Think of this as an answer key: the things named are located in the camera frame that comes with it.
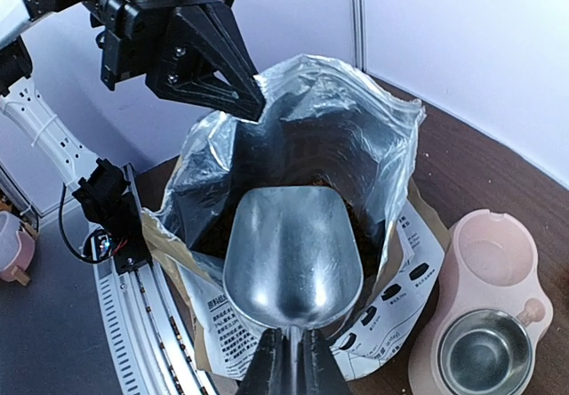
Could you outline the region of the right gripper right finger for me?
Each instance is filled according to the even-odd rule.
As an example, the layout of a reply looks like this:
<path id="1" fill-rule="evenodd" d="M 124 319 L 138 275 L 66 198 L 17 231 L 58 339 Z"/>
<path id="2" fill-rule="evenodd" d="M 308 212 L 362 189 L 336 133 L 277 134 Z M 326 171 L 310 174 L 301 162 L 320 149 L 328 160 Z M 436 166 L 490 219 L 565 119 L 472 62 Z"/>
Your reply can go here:
<path id="1" fill-rule="evenodd" d="M 301 353 L 302 394 L 352 394 L 320 330 L 303 333 Z"/>

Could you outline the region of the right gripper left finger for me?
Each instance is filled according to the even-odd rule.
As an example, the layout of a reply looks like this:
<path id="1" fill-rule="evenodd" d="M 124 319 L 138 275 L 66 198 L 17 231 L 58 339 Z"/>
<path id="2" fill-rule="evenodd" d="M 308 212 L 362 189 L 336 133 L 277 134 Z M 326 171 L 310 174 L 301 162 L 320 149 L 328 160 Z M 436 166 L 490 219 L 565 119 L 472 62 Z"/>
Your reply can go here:
<path id="1" fill-rule="evenodd" d="M 280 329 L 265 330 L 236 395 L 277 395 L 283 377 L 284 337 Z"/>

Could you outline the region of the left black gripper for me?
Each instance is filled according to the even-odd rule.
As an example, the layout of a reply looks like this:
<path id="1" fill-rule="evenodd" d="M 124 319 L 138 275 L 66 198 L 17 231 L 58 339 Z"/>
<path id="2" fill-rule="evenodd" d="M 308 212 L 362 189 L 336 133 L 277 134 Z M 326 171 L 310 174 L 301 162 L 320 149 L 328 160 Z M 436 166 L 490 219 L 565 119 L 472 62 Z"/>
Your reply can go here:
<path id="1" fill-rule="evenodd" d="M 232 12 L 234 0 L 111 0 L 101 80 L 145 75 L 160 99 L 257 121 L 266 100 Z"/>

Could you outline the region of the metal food scoop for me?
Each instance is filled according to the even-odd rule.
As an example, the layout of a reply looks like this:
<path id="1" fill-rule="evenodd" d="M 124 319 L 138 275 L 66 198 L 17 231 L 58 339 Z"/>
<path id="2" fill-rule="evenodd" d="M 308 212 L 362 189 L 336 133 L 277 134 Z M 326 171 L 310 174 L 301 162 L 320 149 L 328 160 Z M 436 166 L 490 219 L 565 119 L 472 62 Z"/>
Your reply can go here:
<path id="1" fill-rule="evenodd" d="M 258 188 L 240 200 L 222 283 L 244 327 L 284 337 L 280 394 L 302 394 L 301 341 L 343 327 L 364 278 L 342 198 L 324 186 Z"/>

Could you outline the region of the dog food bag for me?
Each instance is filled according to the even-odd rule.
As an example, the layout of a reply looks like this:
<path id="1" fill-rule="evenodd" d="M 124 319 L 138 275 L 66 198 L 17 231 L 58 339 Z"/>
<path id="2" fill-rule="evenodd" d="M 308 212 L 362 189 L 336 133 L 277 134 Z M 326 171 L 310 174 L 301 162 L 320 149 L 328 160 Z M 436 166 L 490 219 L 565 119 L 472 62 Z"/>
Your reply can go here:
<path id="1" fill-rule="evenodd" d="M 201 369 L 240 380 L 266 327 L 320 326 L 364 377 L 412 332 L 449 239 L 411 180 L 425 107 L 320 56 L 256 80 L 260 119 L 196 123 L 143 236 L 196 315 Z"/>

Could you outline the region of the pink double pet bowl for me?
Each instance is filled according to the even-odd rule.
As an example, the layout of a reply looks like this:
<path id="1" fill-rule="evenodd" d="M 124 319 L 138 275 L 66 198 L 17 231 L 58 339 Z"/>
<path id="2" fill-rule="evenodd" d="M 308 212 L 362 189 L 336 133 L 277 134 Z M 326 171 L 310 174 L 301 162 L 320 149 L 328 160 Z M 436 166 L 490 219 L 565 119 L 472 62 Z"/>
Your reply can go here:
<path id="1" fill-rule="evenodd" d="M 533 371 L 537 344 L 553 319 L 551 300 L 538 278 L 536 243 L 518 219 L 476 210 L 456 222 L 450 233 L 438 276 L 437 306 L 409 358 L 408 379 L 414 394 L 453 394 L 441 379 L 437 353 L 445 330 L 458 317 L 493 309 L 518 318 L 532 342 Z"/>

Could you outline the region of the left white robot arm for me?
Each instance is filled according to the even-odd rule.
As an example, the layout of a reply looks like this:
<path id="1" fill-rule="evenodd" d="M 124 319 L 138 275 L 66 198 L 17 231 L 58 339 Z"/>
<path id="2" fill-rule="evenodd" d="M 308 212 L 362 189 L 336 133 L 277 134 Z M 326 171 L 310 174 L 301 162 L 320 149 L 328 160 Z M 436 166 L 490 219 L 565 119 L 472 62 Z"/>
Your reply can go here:
<path id="1" fill-rule="evenodd" d="M 146 170 L 204 109 L 265 100 L 234 0 L 1 0 L 1 111 L 49 154 L 49 181 L 98 157 Z"/>

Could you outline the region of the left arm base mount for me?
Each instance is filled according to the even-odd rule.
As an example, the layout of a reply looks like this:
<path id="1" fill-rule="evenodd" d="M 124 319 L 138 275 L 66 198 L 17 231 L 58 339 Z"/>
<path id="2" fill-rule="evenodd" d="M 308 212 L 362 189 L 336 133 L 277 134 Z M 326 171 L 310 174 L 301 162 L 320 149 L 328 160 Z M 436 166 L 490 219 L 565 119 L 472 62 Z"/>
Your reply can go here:
<path id="1" fill-rule="evenodd" d="M 100 235 L 91 234 L 82 260 L 99 264 L 107 259 L 114 261 L 116 272 L 123 274 L 137 270 L 151 262 L 151 254 L 142 236 L 140 211 L 132 184 L 123 170 L 107 159 L 96 159 L 96 166 L 87 178 L 80 178 L 72 196 L 81 205 L 84 216 L 100 227 L 108 244 L 92 246 Z"/>

